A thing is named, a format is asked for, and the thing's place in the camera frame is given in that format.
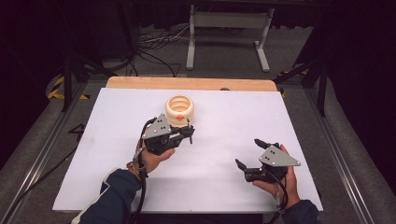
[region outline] dark background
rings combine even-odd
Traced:
[[[63,13],[58,21],[65,23],[54,27],[51,19],[54,11],[48,13],[45,2],[0,3],[1,167],[49,102],[45,89],[59,74],[67,51],[59,29],[66,29],[72,37],[67,46],[98,63],[129,52],[125,50],[114,3],[62,2],[56,10]],[[323,16],[322,9],[316,7],[283,8],[276,10],[273,25],[316,26],[297,63],[330,52],[329,77],[338,101],[376,166],[395,190],[391,173],[396,161],[393,9],[391,4],[377,1],[348,1],[341,9],[329,10]],[[134,6],[131,12],[135,24],[167,29],[188,22],[189,6]]]

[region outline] sleeve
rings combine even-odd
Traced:
[[[304,223],[304,224],[319,224],[319,211],[317,207],[309,200],[300,200],[297,204],[286,209],[283,214],[283,222],[290,223]]]
[[[128,170],[111,172],[103,181],[100,196],[81,211],[72,223],[127,223],[132,201],[140,188],[140,181]]]

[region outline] metal frame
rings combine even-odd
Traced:
[[[262,38],[255,41],[254,45],[259,55],[263,72],[269,72],[270,67],[263,50],[264,42],[270,28],[274,9],[270,8],[268,13],[228,13],[228,12],[200,12],[196,11],[194,5],[190,9],[190,42],[187,53],[186,69],[194,67],[195,55],[195,27],[232,27],[262,29]]]

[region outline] table leg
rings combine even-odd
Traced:
[[[190,9],[190,42],[189,42],[189,52],[187,53],[187,70],[192,70],[194,68],[194,54],[195,54],[195,38],[194,38],[194,15],[195,8],[191,5]]]
[[[257,50],[257,54],[259,55],[260,64],[262,65],[263,72],[269,72],[270,66],[268,65],[267,58],[265,57],[264,50],[262,49],[264,46],[265,38],[267,37],[268,30],[271,25],[271,20],[274,15],[274,9],[270,8],[267,13],[267,18],[265,20],[264,26],[262,27],[262,39],[260,41],[255,41],[255,47]]]

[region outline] white board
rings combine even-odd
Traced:
[[[193,144],[184,139],[171,159],[149,174],[142,212],[275,211],[275,200],[246,182],[235,163],[261,167],[263,149],[255,138],[283,144],[301,162],[294,169],[300,197],[323,210],[279,92],[132,89],[101,89],[53,210],[80,211],[94,200],[103,178],[132,160],[146,121],[164,113],[166,101],[177,94],[194,102]]]

